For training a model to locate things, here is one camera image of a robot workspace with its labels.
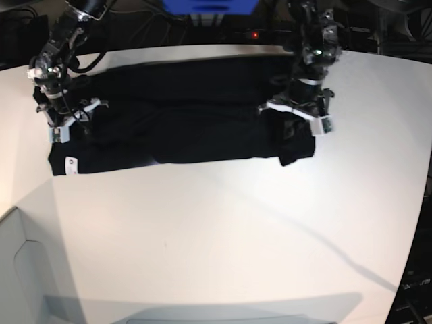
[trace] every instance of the white table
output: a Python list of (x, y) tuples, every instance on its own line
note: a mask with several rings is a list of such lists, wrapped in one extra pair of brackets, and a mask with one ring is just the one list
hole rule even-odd
[[(281, 49), (122, 51), (98, 71), (262, 52)], [(0, 84), (0, 204), (17, 205), (27, 239), (45, 246), (47, 294), (73, 321), (384, 323), (423, 198), (432, 66), (345, 53), (325, 83), (336, 132), (285, 168), (251, 159), (55, 179), (25, 67)]]

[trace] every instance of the folded black garment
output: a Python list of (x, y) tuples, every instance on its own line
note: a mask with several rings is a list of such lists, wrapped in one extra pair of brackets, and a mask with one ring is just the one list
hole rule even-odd
[(284, 56), (238, 57), (121, 67), (89, 77), (75, 99), (109, 101), (92, 117), (91, 136), (71, 129), (71, 141), (54, 144), (54, 176), (65, 160), (78, 173), (98, 173), (157, 163), (198, 163), (279, 157), (282, 165), (312, 157), (308, 124), (289, 113), (257, 107), (284, 88), (271, 82), (287, 74)]

